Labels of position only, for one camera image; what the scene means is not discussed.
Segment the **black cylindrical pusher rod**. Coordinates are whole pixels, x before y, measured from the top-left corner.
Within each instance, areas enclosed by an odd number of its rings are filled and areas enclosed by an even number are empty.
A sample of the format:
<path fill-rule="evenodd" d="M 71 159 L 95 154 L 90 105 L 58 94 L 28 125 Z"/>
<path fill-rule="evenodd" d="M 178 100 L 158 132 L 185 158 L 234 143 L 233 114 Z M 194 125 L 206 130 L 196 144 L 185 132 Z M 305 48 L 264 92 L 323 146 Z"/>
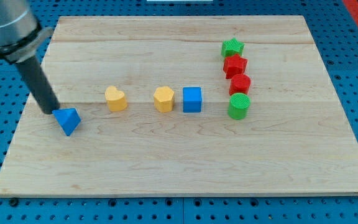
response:
<path fill-rule="evenodd" d="M 35 55 L 15 63 L 15 66 L 43 114 L 52 114 L 60 108 L 58 98 Z"/>

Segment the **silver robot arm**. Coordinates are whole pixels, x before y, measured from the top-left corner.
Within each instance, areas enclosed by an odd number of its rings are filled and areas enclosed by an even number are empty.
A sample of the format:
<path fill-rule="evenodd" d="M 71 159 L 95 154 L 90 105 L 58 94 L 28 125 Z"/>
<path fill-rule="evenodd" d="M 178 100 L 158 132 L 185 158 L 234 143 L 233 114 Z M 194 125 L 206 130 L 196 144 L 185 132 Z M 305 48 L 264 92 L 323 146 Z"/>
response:
<path fill-rule="evenodd" d="M 52 34 L 52 28 L 41 26 L 27 1 L 0 0 L 0 60 L 16 66 L 44 114 L 60 108 L 36 56 Z"/>

